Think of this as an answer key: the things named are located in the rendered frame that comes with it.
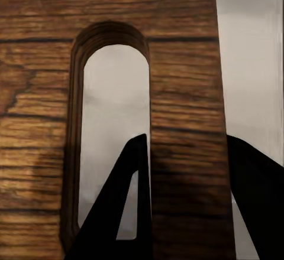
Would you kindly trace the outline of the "cutting board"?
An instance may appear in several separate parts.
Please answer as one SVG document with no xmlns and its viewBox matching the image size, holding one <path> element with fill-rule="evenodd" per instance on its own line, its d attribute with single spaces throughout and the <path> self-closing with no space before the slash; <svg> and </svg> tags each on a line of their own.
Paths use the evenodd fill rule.
<svg viewBox="0 0 284 260">
<path fill-rule="evenodd" d="M 0 0 L 0 260 L 64 260 L 80 231 L 84 68 L 149 65 L 154 260 L 237 260 L 217 0 Z"/>
</svg>

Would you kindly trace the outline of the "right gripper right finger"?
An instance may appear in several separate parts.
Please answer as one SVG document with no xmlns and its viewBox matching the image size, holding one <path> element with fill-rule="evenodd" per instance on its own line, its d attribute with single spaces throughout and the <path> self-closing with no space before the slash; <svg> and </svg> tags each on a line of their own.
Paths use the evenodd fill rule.
<svg viewBox="0 0 284 260">
<path fill-rule="evenodd" d="M 231 192 L 260 260 L 284 260 L 284 167 L 227 135 Z"/>
</svg>

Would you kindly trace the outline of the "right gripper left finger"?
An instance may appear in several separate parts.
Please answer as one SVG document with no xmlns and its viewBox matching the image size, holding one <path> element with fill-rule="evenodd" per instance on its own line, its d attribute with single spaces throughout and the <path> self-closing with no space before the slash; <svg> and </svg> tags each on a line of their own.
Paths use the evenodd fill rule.
<svg viewBox="0 0 284 260">
<path fill-rule="evenodd" d="M 132 175 L 138 170 L 137 236 L 116 240 Z M 64 260 L 154 260 L 147 135 L 130 139 Z"/>
</svg>

